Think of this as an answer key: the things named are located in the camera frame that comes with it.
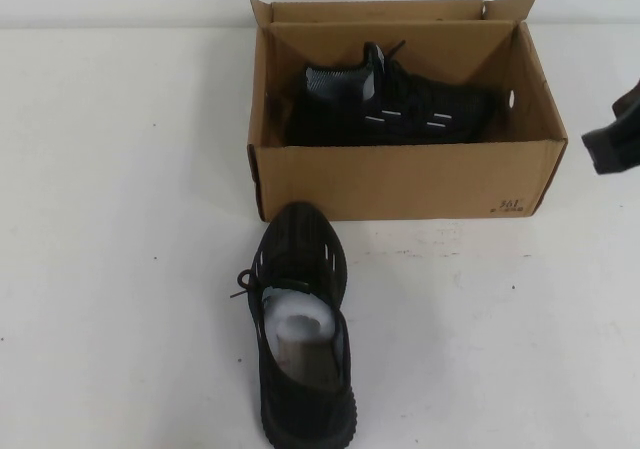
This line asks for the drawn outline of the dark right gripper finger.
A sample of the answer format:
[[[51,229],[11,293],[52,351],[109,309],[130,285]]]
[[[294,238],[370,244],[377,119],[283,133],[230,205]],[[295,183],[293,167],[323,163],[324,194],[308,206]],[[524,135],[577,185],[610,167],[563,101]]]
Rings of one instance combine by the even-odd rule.
[[[616,118],[623,116],[640,98],[640,81],[627,93],[612,104],[612,111]]]
[[[597,174],[621,173],[639,165],[639,123],[616,121],[582,136]]]

